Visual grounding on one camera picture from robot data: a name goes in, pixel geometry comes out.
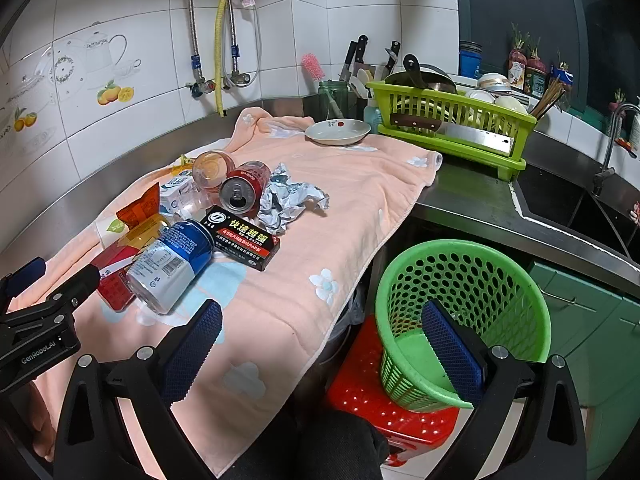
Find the white blue milk carton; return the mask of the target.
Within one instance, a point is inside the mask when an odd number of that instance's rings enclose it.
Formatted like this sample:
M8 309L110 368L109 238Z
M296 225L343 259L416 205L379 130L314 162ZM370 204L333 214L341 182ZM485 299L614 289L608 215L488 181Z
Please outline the white blue milk carton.
M166 218L201 221L208 207L208 195L190 174L179 174L160 186L160 214Z

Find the white paper cup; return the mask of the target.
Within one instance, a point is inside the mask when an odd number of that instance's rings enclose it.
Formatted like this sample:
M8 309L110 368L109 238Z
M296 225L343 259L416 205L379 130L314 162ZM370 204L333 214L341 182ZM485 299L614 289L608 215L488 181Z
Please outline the white paper cup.
M98 234L103 249L117 242L122 236L128 233L129 228L125 222L119 220L116 214L110 214L94 222L96 234Z

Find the black battery box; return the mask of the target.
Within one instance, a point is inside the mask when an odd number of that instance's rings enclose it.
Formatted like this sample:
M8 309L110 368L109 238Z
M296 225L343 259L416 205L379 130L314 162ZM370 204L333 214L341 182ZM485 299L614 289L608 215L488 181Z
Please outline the black battery box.
M280 249L280 238L221 206L211 206L200 225L218 252L257 271L265 270Z

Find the blue and silver can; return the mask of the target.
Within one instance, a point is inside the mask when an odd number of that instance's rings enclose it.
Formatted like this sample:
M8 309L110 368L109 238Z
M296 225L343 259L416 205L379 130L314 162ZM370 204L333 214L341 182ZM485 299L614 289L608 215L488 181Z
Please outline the blue and silver can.
M177 222L134 259L127 285L153 312L166 315L210 263L214 248L201 223Z

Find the blue plastic container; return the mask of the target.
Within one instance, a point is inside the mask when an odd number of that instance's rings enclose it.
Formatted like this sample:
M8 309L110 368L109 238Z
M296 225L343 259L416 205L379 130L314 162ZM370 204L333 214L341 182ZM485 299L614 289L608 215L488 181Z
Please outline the blue plastic container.
M459 75L468 78L480 78L482 46L470 40L461 40L459 44Z

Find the yellow candy wrapper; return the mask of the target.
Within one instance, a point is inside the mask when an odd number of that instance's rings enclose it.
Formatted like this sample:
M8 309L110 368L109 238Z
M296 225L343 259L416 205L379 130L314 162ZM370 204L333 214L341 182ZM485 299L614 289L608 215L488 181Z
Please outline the yellow candy wrapper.
M171 170L178 171L178 172L183 170L190 170L193 167L193 163L194 163L194 159L192 157L181 155L171 165Z

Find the clear plastic cup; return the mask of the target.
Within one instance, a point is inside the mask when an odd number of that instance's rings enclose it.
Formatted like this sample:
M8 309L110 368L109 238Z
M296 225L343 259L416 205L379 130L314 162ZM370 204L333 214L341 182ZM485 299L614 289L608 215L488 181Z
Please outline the clear plastic cup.
M224 151L204 152L194 160L192 177L195 184L204 191L214 192L235 170L235 161Z

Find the green dish drying rack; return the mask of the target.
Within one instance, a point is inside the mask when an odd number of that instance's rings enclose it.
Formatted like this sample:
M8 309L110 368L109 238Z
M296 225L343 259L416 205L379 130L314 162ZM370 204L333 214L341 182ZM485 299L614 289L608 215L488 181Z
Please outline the green dish drying rack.
M525 170L525 144L537 123L532 115L509 110L495 103L472 99L462 93L420 90L386 84L383 81L372 81L368 88L378 101L382 114L383 122L378 127L379 133L419 145L421 148L494 168L497 170L498 178L506 182L516 179ZM413 133L405 128L394 127L390 122L392 113L440 119L443 122L510 136L514 139L513 150L510 156L502 156L482 148L454 142L439 134L428 136L425 133Z

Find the orange red snack bag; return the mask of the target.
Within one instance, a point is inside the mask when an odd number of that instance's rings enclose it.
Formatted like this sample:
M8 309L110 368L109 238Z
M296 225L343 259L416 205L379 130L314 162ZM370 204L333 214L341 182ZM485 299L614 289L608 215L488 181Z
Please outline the orange red snack bag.
M151 244L169 226L169 221L160 213L160 185L153 184L140 198L117 211L116 217L128 228L119 246L142 250Z

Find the chrome sink faucet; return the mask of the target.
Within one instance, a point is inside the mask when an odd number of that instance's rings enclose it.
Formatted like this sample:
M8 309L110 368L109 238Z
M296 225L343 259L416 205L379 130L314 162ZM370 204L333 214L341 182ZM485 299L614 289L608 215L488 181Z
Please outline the chrome sink faucet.
M599 196L602 193L604 182L616 174L615 168L611 165L611 158L616 140L620 137L620 132L622 131L623 117L627 112L639 115L638 105L622 103L612 113L608 124L608 146L605 150L605 156L600 170L592 177L591 193L593 196Z

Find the dark green utensil holder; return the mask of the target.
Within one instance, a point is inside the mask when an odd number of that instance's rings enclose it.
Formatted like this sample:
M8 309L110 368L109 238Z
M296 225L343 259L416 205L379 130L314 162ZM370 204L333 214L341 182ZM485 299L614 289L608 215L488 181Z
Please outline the dark green utensil holder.
M315 122L335 118L362 119L366 101L345 81L321 81L313 96L303 98L304 114Z

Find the foil paper ball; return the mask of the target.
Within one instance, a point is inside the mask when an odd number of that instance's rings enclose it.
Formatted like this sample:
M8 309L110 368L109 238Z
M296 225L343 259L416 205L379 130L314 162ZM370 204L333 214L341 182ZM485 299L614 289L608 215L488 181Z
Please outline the foil paper ball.
M260 196L257 220L273 235L285 233L288 225L305 210L327 210L330 196L308 182L295 182L288 167L279 164Z

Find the red cola can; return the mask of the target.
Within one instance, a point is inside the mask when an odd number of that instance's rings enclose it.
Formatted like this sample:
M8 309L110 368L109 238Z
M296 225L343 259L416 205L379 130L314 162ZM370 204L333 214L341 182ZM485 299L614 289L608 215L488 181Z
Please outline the red cola can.
M244 162L222 182L219 189L221 207L237 216L254 218L270 177L271 170L264 162Z

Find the red cigarette pack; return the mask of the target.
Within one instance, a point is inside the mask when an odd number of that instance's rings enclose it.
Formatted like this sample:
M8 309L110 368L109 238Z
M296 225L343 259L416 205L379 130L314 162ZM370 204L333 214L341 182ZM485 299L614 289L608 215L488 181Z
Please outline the red cigarette pack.
M138 253L138 248L114 243L91 261L100 271L98 293L114 312L122 312L134 300L126 274Z

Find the metal water pipe with valve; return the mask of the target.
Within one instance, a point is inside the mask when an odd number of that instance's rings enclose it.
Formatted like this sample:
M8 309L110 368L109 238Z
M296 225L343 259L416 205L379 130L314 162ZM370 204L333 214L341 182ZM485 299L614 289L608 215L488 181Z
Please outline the metal water pipe with valve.
M203 74L200 49L198 48L198 34L196 33L193 0L186 0L186 10L188 11L191 44L190 65L194 76L194 81L186 86L189 88L192 98L198 100L206 94L212 93L216 89L216 84L211 79L207 79Z

